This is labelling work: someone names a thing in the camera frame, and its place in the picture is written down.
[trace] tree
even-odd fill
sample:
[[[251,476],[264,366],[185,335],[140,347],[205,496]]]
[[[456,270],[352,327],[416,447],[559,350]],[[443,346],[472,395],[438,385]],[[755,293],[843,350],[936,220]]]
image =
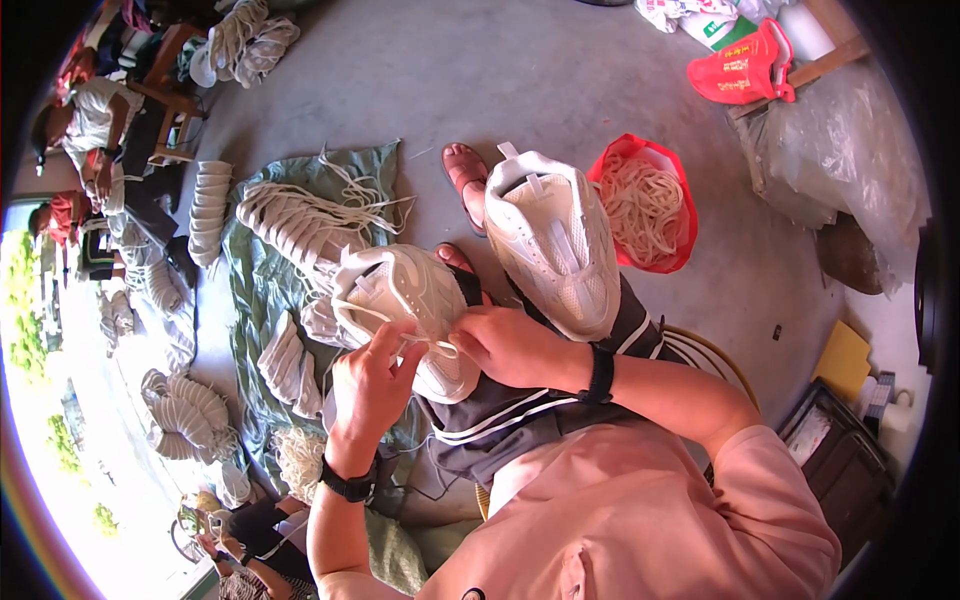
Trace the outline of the tree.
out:
[[[113,520],[113,511],[102,503],[98,502],[93,509],[93,525],[102,536],[111,538],[117,535],[118,523]]]
[[[66,473],[83,475],[84,465],[80,462],[80,457],[77,456],[73,436],[67,429],[63,415],[54,415],[47,420],[47,424],[53,432],[47,438],[47,445],[57,453],[57,458],[60,459],[60,470]]]
[[[41,342],[42,326],[34,314],[37,300],[39,256],[27,231],[8,231],[0,246],[3,337],[7,361],[23,372],[28,385],[47,381],[47,350]]]

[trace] hand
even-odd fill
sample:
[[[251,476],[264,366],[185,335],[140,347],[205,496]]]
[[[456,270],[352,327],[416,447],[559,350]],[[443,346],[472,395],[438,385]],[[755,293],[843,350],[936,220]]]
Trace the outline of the hand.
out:
[[[113,175],[110,172],[109,165],[105,165],[102,169],[100,169],[100,172],[97,173],[95,185],[96,199],[101,203],[106,202],[107,198],[110,197],[110,189],[113,186]]]
[[[453,324],[450,343],[487,376],[514,388],[576,393],[589,385],[593,370],[587,344],[564,340],[515,308],[471,306]]]
[[[221,532],[220,545],[222,545],[224,549],[227,550],[227,553],[230,554],[230,556],[232,556],[236,562],[239,563],[243,559],[243,555],[245,554],[245,552],[244,552],[244,549],[240,546],[240,542],[237,541],[237,538],[234,538],[229,534],[225,534]]]
[[[394,364],[394,356],[404,344],[400,334],[416,328],[412,321],[384,323],[369,344],[334,363],[337,420],[331,438],[376,450],[380,438],[406,408],[417,365],[427,352],[427,344],[417,342],[404,351],[399,365]]]
[[[206,553],[206,556],[211,559],[217,558],[217,544],[213,542],[213,539],[207,535],[199,535],[194,540],[200,545],[200,547]]]

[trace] gray floor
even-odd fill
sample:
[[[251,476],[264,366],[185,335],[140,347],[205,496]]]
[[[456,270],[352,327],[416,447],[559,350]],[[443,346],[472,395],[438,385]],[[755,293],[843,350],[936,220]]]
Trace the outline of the gray floor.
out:
[[[399,195],[417,195],[401,241],[462,246],[494,294],[506,284],[486,240],[470,233],[444,178],[442,146],[463,141],[493,164],[512,141],[583,170],[624,132],[675,151],[700,217],[694,253],[679,272],[625,270],[656,316],[723,348],[776,425],[799,397],[842,302],[821,278],[808,231],[751,191],[724,110],[699,97],[686,65],[707,51],[682,32],[656,31],[631,7],[571,0],[340,0],[300,19],[302,36],[265,83],[218,84],[197,159],[227,160],[244,178],[265,163],[329,148],[402,138]],[[179,217],[192,197],[188,171]],[[232,324],[223,265],[200,287],[194,374],[235,396]],[[781,326],[778,341],[774,329]],[[435,493],[431,468],[418,481]],[[410,519],[475,516],[470,486],[443,506],[412,500]]]

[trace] pink sweatshirt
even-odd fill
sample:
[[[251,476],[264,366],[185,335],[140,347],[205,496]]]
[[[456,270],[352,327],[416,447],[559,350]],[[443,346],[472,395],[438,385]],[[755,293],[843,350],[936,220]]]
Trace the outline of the pink sweatshirt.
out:
[[[711,490],[677,436],[599,424],[495,476],[495,514],[418,599],[821,598],[840,542],[786,446],[756,425],[720,449]],[[358,573],[321,597],[407,596]]]

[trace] wooden chair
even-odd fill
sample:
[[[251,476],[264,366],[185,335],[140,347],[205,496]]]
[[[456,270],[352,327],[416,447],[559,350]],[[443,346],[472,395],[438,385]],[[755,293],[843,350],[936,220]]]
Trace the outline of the wooden chair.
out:
[[[175,143],[179,144],[182,142],[179,138],[186,134],[190,121],[197,117],[205,119],[207,114],[197,107],[192,98],[187,98],[176,92],[161,91],[136,82],[128,82],[127,87],[131,91],[150,96],[167,107],[167,113],[163,117],[163,125],[160,126],[160,133],[156,138],[154,154],[148,162],[156,166],[162,166],[168,159],[192,161],[193,153],[168,145],[170,132],[174,132],[174,139],[177,140]],[[182,119],[179,121],[177,119],[178,115],[182,115]]]

